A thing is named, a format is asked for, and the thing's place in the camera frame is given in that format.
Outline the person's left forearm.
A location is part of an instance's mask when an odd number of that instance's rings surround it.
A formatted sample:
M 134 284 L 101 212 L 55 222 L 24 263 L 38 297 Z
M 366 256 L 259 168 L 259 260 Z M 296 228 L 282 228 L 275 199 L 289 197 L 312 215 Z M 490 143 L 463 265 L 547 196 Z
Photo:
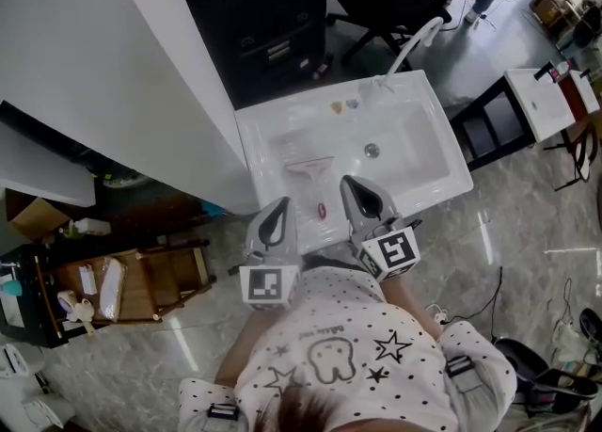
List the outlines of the person's left forearm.
M 279 317 L 279 311 L 255 311 L 246 320 L 234 344 L 222 360 L 214 378 L 216 385 L 234 388 L 240 374 L 246 368 L 251 352 L 263 335 Z

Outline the red and white squeegee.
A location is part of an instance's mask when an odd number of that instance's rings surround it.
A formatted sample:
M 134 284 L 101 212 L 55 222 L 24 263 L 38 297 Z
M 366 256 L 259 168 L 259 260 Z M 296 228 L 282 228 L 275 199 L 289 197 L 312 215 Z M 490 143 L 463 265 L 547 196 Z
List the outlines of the red and white squeegee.
M 333 156 L 326 156 L 290 163 L 284 166 L 290 173 L 307 175 L 309 177 L 314 208 L 321 220 L 325 220 L 327 217 L 323 175 L 330 170 L 333 161 Z

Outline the person's black trousers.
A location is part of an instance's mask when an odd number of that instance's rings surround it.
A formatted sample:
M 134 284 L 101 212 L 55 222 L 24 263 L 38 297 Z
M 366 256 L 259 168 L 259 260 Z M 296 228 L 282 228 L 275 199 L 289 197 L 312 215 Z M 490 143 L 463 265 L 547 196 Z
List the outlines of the person's black trousers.
M 368 271 L 360 266 L 358 263 L 348 264 L 341 260 L 327 258 L 325 256 L 319 254 L 308 254 L 303 257 L 303 265 L 301 267 L 301 272 L 306 273 L 310 270 L 320 268 L 320 267 L 330 267 L 344 270 L 352 270 L 367 274 Z

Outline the person's spotted white shirt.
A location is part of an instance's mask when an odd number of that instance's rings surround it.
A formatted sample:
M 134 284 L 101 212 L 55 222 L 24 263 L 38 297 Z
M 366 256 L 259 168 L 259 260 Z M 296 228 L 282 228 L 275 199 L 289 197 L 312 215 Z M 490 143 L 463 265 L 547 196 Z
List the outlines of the person's spotted white shirt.
M 187 378 L 178 432 L 496 432 L 513 366 L 470 323 L 434 340 L 369 274 L 320 267 L 232 388 Z

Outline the white desk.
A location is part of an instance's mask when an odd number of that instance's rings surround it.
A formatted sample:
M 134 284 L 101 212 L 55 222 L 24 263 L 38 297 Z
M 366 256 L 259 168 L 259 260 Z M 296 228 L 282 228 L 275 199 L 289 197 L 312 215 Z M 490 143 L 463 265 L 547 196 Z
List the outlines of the white desk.
M 86 168 L 1 122 L 0 188 L 80 207 L 96 204 L 94 179 Z

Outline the cardboard box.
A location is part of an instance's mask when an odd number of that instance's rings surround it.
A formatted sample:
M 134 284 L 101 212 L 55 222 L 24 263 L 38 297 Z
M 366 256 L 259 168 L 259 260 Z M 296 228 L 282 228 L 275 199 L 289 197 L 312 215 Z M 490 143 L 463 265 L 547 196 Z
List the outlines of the cardboard box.
M 570 2 L 567 0 L 531 0 L 529 7 L 543 27 L 550 27 L 570 9 Z
M 5 203 L 8 225 L 31 241 L 47 236 L 70 220 L 49 201 L 10 189 Z

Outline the white paper sheet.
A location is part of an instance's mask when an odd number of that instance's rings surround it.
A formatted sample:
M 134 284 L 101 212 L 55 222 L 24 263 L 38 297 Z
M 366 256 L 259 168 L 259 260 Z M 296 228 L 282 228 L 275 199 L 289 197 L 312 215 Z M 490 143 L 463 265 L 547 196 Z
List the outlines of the white paper sheet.
M 23 328 L 24 320 L 21 314 L 19 301 L 16 296 L 0 293 L 0 308 L 9 326 Z

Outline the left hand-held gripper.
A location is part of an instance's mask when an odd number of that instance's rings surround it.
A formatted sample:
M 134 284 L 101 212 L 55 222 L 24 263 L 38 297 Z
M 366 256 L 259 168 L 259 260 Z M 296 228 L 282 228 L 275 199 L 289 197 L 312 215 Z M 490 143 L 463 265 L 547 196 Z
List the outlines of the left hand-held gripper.
M 253 310 L 289 310 L 298 301 L 302 261 L 297 253 L 293 200 L 281 197 L 264 207 L 246 231 L 246 260 L 238 277 L 243 302 Z

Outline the wooden trolley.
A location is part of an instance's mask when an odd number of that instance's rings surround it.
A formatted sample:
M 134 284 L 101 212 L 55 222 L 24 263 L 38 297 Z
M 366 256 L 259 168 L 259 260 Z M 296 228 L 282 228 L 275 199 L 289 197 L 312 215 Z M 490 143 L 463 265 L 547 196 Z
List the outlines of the wooden trolley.
M 55 334 L 62 341 L 79 336 L 91 327 L 109 325 L 147 325 L 163 318 L 194 296 L 207 292 L 213 283 L 203 251 L 206 240 L 179 246 L 133 248 L 71 263 L 53 264 L 46 257 L 36 257 L 35 267 L 41 296 Z M 115 318 L 103 314 L 101 294 L 85 291 L 81 270 L 92 272 L 92 282 L 101 289 L 109 268 L 120 268 L 119 312 Z M 59 305 L 61 292 L 89 302 L 94 309 L 90 324 L 73 323 Z

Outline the white appliance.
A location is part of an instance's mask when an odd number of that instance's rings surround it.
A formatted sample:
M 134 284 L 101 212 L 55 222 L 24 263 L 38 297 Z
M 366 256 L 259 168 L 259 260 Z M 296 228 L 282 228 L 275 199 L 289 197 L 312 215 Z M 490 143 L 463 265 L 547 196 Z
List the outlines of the white appliance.
M 73 405 L 55 392 L 26 393 L 18 399 L 24 423 L 35 432 L 64 430 L 75 415 Z

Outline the white soap bottle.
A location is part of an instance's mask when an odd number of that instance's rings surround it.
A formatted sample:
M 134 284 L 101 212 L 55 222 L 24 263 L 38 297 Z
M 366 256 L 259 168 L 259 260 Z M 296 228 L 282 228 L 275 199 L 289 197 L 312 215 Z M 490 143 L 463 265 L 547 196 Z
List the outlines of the white soap bottle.
M 70 223 L 71 229 L 81 235 L 105 236 L 111 233 L 111 225 L 107 221 L 82 218 Z

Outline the narrow white basin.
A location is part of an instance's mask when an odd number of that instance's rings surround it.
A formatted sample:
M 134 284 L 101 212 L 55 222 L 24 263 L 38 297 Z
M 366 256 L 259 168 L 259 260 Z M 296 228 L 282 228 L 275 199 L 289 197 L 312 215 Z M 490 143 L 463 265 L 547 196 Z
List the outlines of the narrow white basin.
M 568 85 L 571 95 L 580 98 L 582 107 L 587 114 L 593 114 L 600 110 L 600 103 L 592 88 L 589 72 L 570 71 Z

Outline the white sink basin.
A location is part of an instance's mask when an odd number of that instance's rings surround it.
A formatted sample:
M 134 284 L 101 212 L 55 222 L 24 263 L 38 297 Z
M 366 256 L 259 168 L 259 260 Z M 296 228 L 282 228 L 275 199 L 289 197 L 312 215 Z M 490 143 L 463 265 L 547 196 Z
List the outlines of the white sink basin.
M 384 188 L 398 212 L 413 216 L 473 187 L 448 118 L 422 71 L 396 73 L 393 92 L 365 107 L 365 80 L 314 88 L 236 111 L 235 118 L 261 207 L 293 200 L 297 249 L 306 254 L 349 236 L 340 193 L 344 175 Z M 333 156 L 323 175 L 327 217 L 315 211 L 307 175 L 284 166 Z

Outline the black basin stand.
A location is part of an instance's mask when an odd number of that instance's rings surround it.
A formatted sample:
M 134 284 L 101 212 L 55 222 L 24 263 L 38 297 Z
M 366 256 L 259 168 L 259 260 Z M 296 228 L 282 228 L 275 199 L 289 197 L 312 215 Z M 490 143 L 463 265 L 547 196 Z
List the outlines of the black basin stand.
M 510 81 L 502 76 L 450 121 L 458 142 L 467 148 L 470 172 L 536 143 Z

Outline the white tape roll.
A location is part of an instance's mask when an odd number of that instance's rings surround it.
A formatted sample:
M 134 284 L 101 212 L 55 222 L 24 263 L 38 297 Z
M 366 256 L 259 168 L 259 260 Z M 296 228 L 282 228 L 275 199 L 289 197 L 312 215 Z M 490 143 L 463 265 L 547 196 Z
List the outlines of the white tape roll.
M 66 317 L 70 322 L 77 322 L 78 316 L 75 307 L 79 303 L 77 296 L 72 290 L 64 290 L 57 293 L 59 306 L 66 312 Z

